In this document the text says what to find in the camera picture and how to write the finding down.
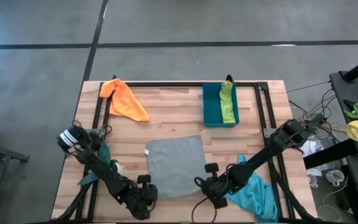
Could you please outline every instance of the gray cloth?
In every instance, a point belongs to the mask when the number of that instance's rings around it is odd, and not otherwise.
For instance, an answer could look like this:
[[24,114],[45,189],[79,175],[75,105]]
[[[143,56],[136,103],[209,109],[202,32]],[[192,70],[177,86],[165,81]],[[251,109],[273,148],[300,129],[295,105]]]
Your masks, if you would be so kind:
[[163,139],[147,143],[147,167],[159,198],[182,197],[197,192],[195,177],[205,179],[201,137]]

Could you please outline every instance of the teal bin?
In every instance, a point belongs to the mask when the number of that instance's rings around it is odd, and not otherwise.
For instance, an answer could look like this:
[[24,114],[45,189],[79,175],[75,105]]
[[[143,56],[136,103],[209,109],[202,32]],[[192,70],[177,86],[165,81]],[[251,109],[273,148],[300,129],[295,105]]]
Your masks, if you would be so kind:
[[204,125],[207,128],[231,128],[240,122],[239,108],[237,105],[236,84],[233,84],[231,98],[233,101],[235,124],[224,124],[221,112],[221,99],[219,92],[221,91],[222,83],[203,83],[203,104],[204,104]]

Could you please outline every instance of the concrete floor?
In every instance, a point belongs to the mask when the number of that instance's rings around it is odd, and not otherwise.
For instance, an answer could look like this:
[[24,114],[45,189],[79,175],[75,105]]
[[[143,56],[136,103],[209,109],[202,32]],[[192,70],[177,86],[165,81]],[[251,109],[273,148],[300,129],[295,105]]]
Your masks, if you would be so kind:
[[[101,5],[0,0],[0,45],[90,44]],[[279,40],[358,40],[358,0],[110,0],[99,42]],[[0,185],[0,223],[49,219],[63,163],[55,136],[72,122],[89,53],[0,50],[0,145],[31,155],[26,166],[13,163],[11,179]],[[292,90],[357,63],[358,45],[98,49],[89,79],[221,80],[230,73],[284,80]],[[326,83],[288,96],[309,110],[328,89]],[[329,122],[344,127],[337,102],[330,108]],[[327,189],[313,192],[317,205]]]

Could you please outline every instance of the plastic bin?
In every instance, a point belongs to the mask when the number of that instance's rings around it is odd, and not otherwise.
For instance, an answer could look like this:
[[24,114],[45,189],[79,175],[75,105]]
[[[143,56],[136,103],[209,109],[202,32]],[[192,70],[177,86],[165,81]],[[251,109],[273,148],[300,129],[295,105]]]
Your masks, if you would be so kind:
[[204,125],[208,128],[231,128],[240,122],[239,108],[237,105],[236,84],[233,83],[231,91],[231,98],[233,101],[235,124],[224,124],[221,112],[221,99],[219,92],[221,91],[222,83],[203,83],[203,104],[204,104]]

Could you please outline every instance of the wooden table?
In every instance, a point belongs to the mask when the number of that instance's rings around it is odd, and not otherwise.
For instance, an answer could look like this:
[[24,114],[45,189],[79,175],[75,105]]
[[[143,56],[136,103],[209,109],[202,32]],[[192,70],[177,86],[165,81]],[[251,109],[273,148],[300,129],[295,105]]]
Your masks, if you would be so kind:
[[[100,82],[84,82],[76,119],[84,128],[91,128]],[[268,81],[277,126],[292,118],[283,81]],[[251,157],[259,152],[262,140],[259,112],[255,91],[250,87],[237,87],[240,123],[234,128],[206,128],[203,126],[201,87],[131,87],[136,98],[150,116],[147,123],[135,122],[129,118],[111,115],[109,124],[112,133],[106,138],[111,156],[124,168],[124,175],[136,181],[138,175],[147,174],[145,145],[149,141],[179,138],[199,134],[202,138],[206,162],[217,162],[220,171],[237,161],[238,154]],[[102,124],[102,105],[99,124]],[[269,124],[267,110],[265,119]],[[317,216],[305,165],[299,151],[288,149],[283,152],[291,191],[307,211]],[[61,215],[74,199],[80,187],[78,181],[83,175],[83,165],[74,157],[65,160],[52,218]],[[267,164],[257,169],[259,176],[270,183]],[[151,218],[144,222],[190,222],[195,204],[204,198],[201,192],[182,198],[159,199]],[[280,192],[284,217],[288,215],[283,192]],[[86,198],[84,216],[88,211]],[[252,222],[254,214],[228,202],[226,208],[218,210],[217,222]],[[210,222],[214,209],[209,201],[202,203],[195,212],[196,222]],[[98,196],[94,210],[95,222],[136,222],[125,205],[119,205],[108,193],[103,181],[99,182]]]

